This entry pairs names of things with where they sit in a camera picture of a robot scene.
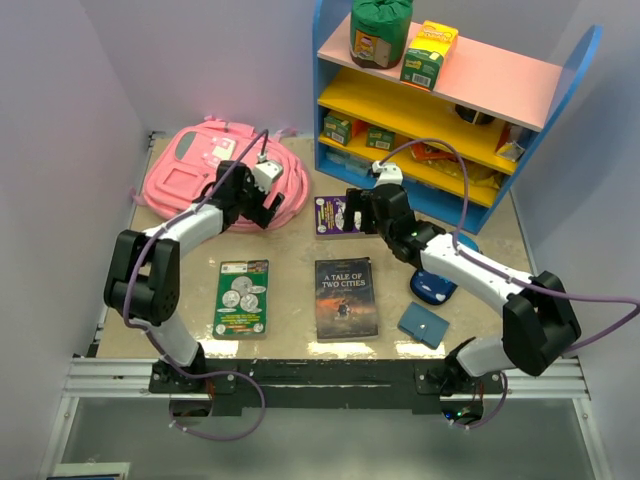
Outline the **pink student backpack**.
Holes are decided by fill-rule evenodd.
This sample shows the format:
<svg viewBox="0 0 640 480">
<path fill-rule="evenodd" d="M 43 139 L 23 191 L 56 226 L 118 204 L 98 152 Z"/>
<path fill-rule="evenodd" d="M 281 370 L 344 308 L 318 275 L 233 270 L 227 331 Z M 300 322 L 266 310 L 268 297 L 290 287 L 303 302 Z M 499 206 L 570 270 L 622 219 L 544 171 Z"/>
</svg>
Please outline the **pink student backpack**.
<svg viewBox="0 0 640 480">
<path fill-rule="evenodd" d="M 294 218 L 310 193 L 311 181 L 304 163 L 280 143 L 287 134 L 281 130 L 267 140 L 267 159 L 283 167 L 283 174 L 267 200 L 274 200 L 278 194 L 284 196 L 268 226 L 270 230 L 279 229 Z M 148 169 L 141 193 L 132 195 L 134 201 L 164 219 L 177 215 L 190 206 L 205 185 L 216 179 L 219 164 L 236 159 L 256 135 L 251 125 L 212 116 L 182 129 Z"/>
</svg>

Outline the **Tale of Two Cities book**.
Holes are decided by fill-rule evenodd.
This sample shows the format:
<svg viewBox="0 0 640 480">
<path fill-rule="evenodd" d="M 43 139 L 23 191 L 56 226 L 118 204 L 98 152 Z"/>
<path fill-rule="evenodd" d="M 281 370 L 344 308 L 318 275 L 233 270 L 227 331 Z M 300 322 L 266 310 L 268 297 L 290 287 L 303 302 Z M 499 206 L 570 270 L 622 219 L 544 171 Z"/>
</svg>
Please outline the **Tale of Two Cities book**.
<svg viewBox="0 0 640 480">
<path fill-rule="evenodd" d="M 367 341 L 379 335 L 369 257 L 315 261 L 315 319 L 319 342 Z"/>
</svg>

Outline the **blue leather wallet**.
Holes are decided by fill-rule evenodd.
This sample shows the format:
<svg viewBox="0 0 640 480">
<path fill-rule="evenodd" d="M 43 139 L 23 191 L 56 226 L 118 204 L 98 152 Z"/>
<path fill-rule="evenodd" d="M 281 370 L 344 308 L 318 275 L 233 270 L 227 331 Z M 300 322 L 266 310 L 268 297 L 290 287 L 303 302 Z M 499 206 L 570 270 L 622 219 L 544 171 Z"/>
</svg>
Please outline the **blue leather wallet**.
<svg viewBox="0 0 640 480">
<path fill-rule="evenodd" d="M 449 328 L 449 323 L 425 307 L 412 302 L 401 315 L 397 328 L 414 341 L 437 349 Z"/>
</svg>

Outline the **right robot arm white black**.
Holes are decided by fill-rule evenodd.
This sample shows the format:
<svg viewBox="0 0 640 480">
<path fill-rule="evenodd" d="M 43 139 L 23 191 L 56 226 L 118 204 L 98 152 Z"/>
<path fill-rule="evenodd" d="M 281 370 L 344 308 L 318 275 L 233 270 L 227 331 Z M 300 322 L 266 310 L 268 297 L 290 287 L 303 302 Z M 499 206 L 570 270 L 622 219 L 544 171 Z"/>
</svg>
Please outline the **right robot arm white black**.
<svg viewBox="0 0 640 480">
<path fill-rule="evenodd" d="M 579 339 L 581 327 L 556 275 L 517 271 L 457 243 L 453 234 L 416 218 L 402 186 L 348 189 L 346 229 L 355 215 L 362 231 L 379 235 L 398 260 L 452 281 L 502 318 L 500 335 L 472 337 L 445 357 L 435 377 L 442 395 L 469 392 L 482 376 L 502 370 L 537 377 Z"/>
</svg>

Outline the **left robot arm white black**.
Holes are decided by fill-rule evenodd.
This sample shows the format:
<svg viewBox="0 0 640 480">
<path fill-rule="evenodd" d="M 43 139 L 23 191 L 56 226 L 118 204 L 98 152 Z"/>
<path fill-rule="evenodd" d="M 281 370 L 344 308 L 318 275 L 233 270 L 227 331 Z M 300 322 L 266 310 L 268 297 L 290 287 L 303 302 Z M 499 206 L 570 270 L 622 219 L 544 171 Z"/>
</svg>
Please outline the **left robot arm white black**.
<svg viewBox="0 0 640 480">
<path fill-rule="evenodd" d="M 104 287 L 105 304 L 124 324 L 146 335 L 185 392 L 207 380 L 201 344 L 177 313 L 181 258 L 201 243 L 227 231 L 241 217 L 264 229 L 284 200 L 264 202 L 283 175 L 283 167 L 261 159 L 253 166 L 223 161 L 216 178 L 192 203 L 170 220 L 144 232 L 124 230 L 116 243 Z"/>
</svg>

